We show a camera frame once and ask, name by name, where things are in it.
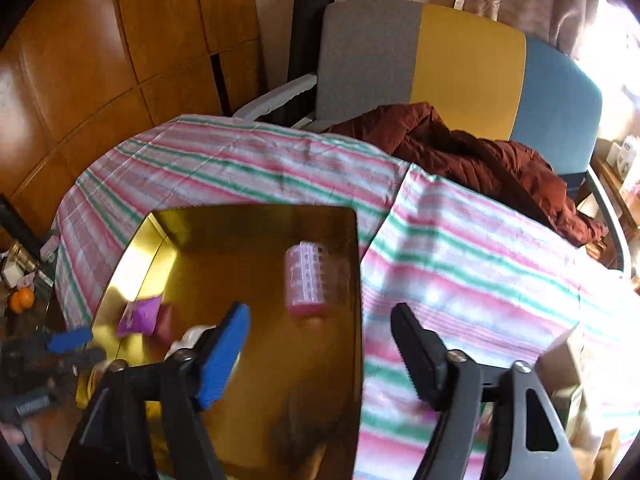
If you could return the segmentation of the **grey yellow blue chair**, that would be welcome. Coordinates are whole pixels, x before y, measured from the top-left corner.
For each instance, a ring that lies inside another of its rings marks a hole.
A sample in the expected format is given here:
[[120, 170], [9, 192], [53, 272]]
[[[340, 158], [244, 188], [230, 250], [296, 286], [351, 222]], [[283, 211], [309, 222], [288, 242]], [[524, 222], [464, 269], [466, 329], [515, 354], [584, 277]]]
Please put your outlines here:
[[488, 18], [404, 0], [347, 0], [322, 15], [319, 65], [242, 106], [255, 120], [316, 94], [299, 127], [321, 129], [379, 105], [427, 102], [445, 124], [536, 150], [570, 188], [587, 185], [631, 271], [623, 227], [590, 160], [602, 96], [566, 55]]

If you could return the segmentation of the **pink hair roller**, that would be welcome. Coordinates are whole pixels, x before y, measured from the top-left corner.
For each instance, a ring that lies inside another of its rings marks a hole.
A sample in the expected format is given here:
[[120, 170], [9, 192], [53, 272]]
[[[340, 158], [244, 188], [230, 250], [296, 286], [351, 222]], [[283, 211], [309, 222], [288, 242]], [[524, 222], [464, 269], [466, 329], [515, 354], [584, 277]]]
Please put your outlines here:
[[285, 253], [285, 305], [294, 316], [317, 316], [337, 295], [336, 263], [322, 245], [300, 242]]

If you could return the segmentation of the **orange fruit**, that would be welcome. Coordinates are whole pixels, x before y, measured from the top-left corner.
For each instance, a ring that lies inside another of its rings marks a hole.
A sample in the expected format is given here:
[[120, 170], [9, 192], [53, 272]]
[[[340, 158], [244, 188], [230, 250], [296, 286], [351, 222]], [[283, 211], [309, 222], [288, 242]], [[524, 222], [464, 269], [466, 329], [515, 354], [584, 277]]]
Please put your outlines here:
[[35, 294], [29, 287], [17, 289], [9, 298], [9, 308], [15, 314], [31, 309], [34, 303]]

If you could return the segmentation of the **gold metal tray box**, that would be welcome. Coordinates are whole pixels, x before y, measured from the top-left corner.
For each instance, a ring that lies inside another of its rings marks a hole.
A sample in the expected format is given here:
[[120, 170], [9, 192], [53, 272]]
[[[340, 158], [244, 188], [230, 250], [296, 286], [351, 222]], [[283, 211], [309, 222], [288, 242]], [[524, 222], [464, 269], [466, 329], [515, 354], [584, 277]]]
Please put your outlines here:
[[[337, 295], [322, 315], [285, 305], [288, 248], [324, 246]], [[161, 296], [151, 336], [116, 336], [130, 301]], [[189, 328], [220, 323], [235, 302], [250, 331], [224, 396], [203, 416], [235, 479], [348, 479], [357, 451], [361, 304], [357, 217], [348, 207], [218, 205], [157, 210], [134, 232], [92, 322], [110, 359], [163, 359]]]

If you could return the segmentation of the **beige cardboard box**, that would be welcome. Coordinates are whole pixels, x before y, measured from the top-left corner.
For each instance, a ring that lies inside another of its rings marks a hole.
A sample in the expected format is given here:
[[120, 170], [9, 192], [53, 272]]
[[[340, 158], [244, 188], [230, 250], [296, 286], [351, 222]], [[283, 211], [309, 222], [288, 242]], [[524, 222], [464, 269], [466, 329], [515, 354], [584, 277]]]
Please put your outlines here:
[[538, 356], [535, 372], [548, 393], [567, 439], [578, 435], [588, 408], [585, 373], [587, 333], [577, 324]]

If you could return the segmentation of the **black rolled mat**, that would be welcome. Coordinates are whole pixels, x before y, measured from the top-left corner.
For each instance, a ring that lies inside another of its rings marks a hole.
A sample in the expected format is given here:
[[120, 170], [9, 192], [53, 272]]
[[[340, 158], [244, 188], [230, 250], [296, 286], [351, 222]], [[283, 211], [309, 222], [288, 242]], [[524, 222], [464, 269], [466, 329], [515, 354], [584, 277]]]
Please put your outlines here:
[[288, 79], [290, 82], [318, 70], [323, 14], [335, 0], [294, 0]]

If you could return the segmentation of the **dark red jacket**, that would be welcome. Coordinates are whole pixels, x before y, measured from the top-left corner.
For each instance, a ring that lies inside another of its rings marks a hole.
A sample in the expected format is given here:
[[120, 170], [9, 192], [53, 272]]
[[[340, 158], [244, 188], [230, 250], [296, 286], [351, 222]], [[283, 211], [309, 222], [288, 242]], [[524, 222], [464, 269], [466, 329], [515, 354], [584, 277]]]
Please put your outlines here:
[[326, 132], [371, 144], [502, 203], [576, 247], [608, 234], [603, 222], [576, 209], [567, 183], [541, 154], [515, 141], [451, 130], [427, 102], [381, 105]]

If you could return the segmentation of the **purple snack packet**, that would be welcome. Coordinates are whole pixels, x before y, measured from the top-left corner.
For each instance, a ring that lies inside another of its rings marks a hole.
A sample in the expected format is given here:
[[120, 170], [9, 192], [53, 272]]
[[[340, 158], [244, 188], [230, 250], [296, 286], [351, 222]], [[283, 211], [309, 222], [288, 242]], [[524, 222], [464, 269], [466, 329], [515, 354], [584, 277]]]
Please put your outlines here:
[[117, 324], [116, 336], [118, 338], [131, 334], [151, 336], [155, 330], [161, 304], [161, 296], [142, 298], [128, 302]]

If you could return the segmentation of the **striped pink green tablecloth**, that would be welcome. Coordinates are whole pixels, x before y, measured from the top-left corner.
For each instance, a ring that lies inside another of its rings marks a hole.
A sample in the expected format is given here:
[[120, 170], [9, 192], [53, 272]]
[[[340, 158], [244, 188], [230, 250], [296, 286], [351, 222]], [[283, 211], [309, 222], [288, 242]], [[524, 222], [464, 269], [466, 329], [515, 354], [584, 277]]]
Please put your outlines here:
[[405, 302], [448, 344], [488, 364], [533, 361], [581, 325], [610, 392], [604, 422], [639, 429], [639, 298], [561, 237], [489, 198], [378, 148], [237, 119], [183, 115], [122, 142], [66, 193], [56, 287], [65, 321], [89, 323], [130, 238], [151, 211], [230, 203], [356, 211], [363, 292], [359, 479], [408, 479], [431, 437], [390, 334]]

